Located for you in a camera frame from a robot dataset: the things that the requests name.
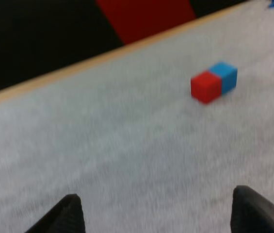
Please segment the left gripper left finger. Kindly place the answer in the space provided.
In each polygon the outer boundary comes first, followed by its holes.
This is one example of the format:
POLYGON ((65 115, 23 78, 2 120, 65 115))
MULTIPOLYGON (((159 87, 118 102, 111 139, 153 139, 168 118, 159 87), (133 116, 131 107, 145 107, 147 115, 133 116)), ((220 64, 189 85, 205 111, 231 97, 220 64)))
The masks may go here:
POLYGON ((27 233, 85 233, 81 199, 77 194, 64 196, 27 233))

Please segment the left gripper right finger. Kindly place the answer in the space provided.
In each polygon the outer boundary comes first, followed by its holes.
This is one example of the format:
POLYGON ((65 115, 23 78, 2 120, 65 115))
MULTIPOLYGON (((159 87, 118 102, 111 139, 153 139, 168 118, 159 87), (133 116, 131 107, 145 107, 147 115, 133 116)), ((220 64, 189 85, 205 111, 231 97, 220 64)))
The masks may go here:
POLYGON ((233 190, 232 233, 274 233, 274 204, 246 185, 233 190))

